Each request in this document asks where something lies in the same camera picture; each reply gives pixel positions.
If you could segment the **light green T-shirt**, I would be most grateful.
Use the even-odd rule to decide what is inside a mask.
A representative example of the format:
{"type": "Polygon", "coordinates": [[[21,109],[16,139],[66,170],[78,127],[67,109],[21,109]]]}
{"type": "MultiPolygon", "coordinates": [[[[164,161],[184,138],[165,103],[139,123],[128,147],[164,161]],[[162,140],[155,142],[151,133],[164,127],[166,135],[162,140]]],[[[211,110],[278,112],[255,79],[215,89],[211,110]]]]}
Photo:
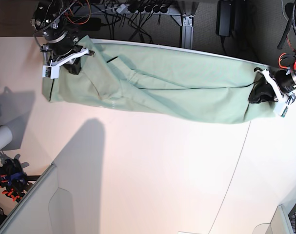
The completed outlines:
{"type": "Polygon", "coordinates": [[[56,79],[42,80],[49,102],[166,114],[182,119],[237,124],[274,117],[268,102],[251,104],[256,65],[249,61],[172,47],[94,43],[81,58],[78,75],[61,67],[56,79]]]}

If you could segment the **white panel divider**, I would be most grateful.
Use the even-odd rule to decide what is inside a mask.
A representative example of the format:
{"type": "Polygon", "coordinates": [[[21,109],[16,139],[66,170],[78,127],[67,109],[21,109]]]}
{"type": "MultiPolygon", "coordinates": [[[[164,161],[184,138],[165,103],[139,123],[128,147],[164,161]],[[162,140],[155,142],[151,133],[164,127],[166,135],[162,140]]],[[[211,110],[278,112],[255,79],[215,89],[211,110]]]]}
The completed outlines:
{"type": "Polygon", "coordinates": [[[72,194],[59,186],[52,164],[0,225],[0,234],[74,234],[72,194]]]}

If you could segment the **white corner panel right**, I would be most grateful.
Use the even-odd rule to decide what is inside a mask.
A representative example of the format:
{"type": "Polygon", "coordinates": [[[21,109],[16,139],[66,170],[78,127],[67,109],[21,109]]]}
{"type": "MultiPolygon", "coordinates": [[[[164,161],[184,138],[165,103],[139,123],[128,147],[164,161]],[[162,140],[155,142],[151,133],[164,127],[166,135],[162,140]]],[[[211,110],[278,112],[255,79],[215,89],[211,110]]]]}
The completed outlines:
{"type": "Polygon", "coordinates": [[[257,225],[252,234],[293,234],[291,222],[284,205],[279,205],[270,223],[257,225]]]}

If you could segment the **black power brick on floor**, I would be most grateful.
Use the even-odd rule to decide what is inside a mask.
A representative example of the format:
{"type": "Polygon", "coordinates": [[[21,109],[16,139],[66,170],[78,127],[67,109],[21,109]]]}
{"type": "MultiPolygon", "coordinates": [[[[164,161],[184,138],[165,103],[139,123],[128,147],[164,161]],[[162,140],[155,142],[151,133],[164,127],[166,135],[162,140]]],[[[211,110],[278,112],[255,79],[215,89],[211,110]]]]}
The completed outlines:
{"type": "Polygon", "coordinates": [[[85,24],[75,25],[74,28],[79,31],[99,31],[102,27],[100,18],[90,18],[85,24]]]}

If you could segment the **grey aluminium table leg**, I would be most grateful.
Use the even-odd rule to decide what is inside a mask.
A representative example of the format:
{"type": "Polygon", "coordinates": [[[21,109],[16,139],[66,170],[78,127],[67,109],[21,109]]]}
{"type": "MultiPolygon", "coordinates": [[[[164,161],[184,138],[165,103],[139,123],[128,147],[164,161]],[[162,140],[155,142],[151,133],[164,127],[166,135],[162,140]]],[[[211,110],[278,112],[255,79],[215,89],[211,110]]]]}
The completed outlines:
{"type": "Polygon", "coordinates": [[[182,27],[181,27],[181,47],[185,49],[193,48],[193,17],[182,16],[182,27]]]}

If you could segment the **black power strip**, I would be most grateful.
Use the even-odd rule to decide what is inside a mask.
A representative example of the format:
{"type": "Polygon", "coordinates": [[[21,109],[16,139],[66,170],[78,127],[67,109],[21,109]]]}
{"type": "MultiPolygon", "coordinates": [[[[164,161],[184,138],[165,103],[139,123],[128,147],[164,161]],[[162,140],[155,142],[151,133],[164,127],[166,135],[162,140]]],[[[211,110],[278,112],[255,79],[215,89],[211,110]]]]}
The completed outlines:
{"type": "Polygon", "coordinates": [[[134,13],[167,13],[172,4],[156,4],[156,3],[139,3],[134,2],[127,7],[127,11],[134,13]]]}

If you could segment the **left black power adapter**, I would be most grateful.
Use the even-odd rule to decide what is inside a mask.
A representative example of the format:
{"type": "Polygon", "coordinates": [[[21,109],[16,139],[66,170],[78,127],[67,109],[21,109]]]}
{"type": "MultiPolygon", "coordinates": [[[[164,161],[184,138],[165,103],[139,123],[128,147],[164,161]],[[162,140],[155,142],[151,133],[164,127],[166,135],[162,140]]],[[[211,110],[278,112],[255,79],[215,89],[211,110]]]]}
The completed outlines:
{"type": "Polygon", "coordinates": [[[231,32],[232,2],[219,0],[217,2],[216,34],[222,37],[229,37],[231,32]]]}

